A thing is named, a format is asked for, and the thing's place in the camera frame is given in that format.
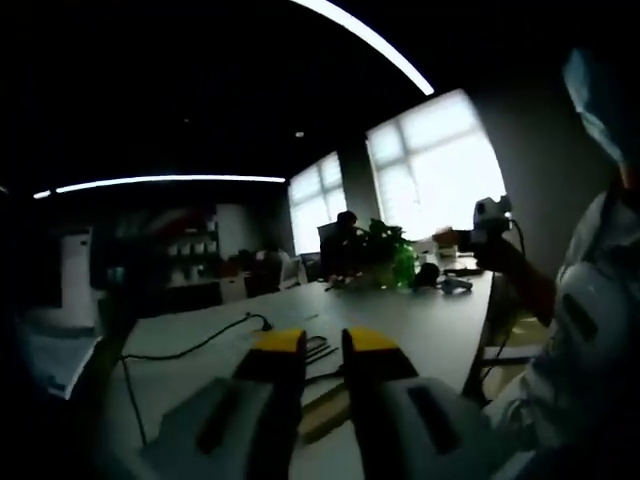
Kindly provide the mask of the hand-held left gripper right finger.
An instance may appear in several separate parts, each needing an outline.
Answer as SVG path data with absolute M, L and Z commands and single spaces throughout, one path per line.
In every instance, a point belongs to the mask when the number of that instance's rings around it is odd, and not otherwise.
M 419 375 L 401 348 L 374 330 L 342 332 L 343 376 L 368 479 L 489 479 L 500 439 L 473 401 Z

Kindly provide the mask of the person's right hand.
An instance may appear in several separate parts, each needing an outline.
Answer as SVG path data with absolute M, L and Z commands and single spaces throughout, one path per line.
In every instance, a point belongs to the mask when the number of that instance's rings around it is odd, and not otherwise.
M 477 247 L 474 257 L 480 268 L 506 274 L 518 263 L 521 252 L 508 240 L 499 238 Z

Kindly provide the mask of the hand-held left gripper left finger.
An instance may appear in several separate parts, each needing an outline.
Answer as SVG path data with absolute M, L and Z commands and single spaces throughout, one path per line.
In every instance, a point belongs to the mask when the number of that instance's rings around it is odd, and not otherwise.
M 167 412 L 142 457 L 159 479 L 285 479 L 301 420 L 306 333 L 271 331 L 230 378 Z

